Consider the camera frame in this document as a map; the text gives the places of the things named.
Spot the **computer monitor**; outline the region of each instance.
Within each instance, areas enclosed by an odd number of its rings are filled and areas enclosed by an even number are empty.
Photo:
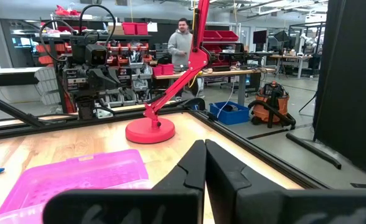
[[[267,38],[267,30],[256,31],[253,33],[254,44],[265,44]]]
[[[275,39],[277,39],[278,42],[286,42],[289,41],[287,33],[285,31],[278,32],[274,35]]]

